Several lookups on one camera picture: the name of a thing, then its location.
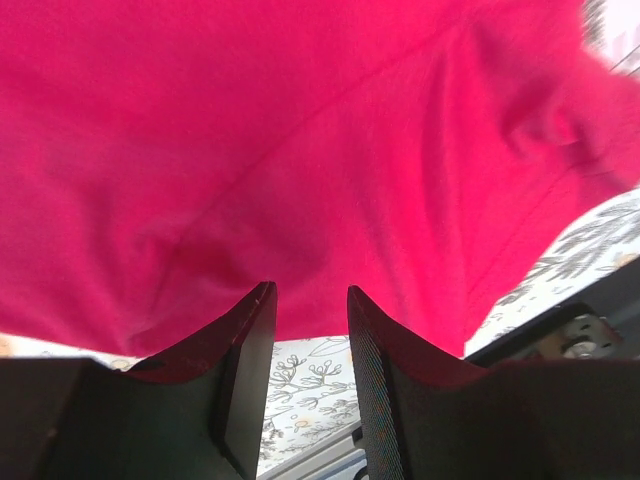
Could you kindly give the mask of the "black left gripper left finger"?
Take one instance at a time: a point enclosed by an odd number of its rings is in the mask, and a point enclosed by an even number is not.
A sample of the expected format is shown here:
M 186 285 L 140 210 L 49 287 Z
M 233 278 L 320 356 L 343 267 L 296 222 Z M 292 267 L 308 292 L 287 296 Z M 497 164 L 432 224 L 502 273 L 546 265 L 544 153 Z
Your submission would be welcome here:
M 90 358 L 3 359 L 5 479 L 253 479 L 277 289 L 127 371 Z

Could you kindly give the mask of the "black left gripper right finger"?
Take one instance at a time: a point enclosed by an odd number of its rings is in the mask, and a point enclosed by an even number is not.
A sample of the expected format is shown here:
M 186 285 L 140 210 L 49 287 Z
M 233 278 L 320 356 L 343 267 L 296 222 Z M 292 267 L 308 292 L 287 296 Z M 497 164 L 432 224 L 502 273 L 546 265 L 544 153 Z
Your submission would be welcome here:
M 347 294 L 372 479 L 635 479 L 639 363 L 517 360 L 476 366 Z

